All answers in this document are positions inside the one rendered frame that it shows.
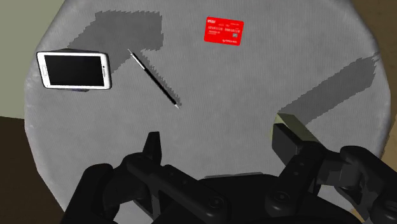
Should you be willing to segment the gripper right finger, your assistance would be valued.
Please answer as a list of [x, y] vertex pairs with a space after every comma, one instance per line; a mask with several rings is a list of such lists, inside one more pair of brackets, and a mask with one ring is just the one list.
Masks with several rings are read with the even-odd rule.
[[357, 217], [318, 196], [332, 186], [373, 224], [397, 224], [397, 172], [360, 146], [327, 149], [294, 115], [278, 113], [272, 149], [285, 165], [270, 187], [265, 209], [293, 224], [360, 224]]

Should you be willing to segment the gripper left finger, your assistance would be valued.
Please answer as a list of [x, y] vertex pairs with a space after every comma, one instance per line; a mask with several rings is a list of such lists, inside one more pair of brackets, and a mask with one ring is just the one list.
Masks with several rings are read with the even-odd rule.
[[228, 200], [171, 166], [162, 166], [160, 134], [150, 132], [141, 152], [114, 168], [86, 168], [60, 224], [118, 224], [120, 205], [132, 200], [148, 212], [152, 224], [168, 224], [168, 211], [190, 213], [205, 224], [227, 224]]

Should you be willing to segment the round grey table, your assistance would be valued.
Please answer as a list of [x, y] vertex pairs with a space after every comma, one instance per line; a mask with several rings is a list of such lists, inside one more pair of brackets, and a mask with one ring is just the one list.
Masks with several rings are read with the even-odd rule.
[[[207, 17], [243, 21], [240, 45], [205, 42]], [[201, 179], [280, 174], [270, 140], [278, 113], [333, 151], [380, 155], [391, 125], [379, 48], [351, 0], [64, 0], [38, 45], [62, 48], [107, 53], [112, 79], [109, 90], [48, 89], [31, 64], [25, 131], [62, 208], [87, 167], [118, 166], [151, 131], [164, 164]]]

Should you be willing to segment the black pen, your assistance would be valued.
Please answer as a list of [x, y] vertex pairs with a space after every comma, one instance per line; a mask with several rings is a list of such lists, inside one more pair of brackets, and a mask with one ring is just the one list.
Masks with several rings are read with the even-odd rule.
[[171, 101], [171, 103], [174, 105], [174, 107], [180, 109], [176, 100], [171, 97], [170, 93], [168, 93], [168, 91], [166, 91], [164, 86], [154, 77], [154, 75], [151, 73], [151, 71], [142, 63], [142, 61], [137, 57], [137, 55], [134, 52], [132, 52], [129, 48], [127, 50], [129, 51], [130, 56], [139, 64], [139, 66], [142, 68], [142, 70], [151, 78], [151, 80], [162, 91], [162, 93], [168, 98], [168, 100]]

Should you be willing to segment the white smartphone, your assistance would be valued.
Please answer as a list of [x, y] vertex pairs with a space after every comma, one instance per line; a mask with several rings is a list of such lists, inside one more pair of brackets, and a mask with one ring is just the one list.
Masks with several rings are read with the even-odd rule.
[[36, 60], [45, 88], [89, 91], [112, 86], [106, 53], [64, 48], [37, 52]]

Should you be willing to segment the red card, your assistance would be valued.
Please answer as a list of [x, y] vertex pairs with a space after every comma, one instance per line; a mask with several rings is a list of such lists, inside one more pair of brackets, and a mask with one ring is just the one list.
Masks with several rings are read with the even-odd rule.
[[243, 28], [244, 22], [240, 20], [207, 17], [205, 20], [204, 41], [239, 46]]

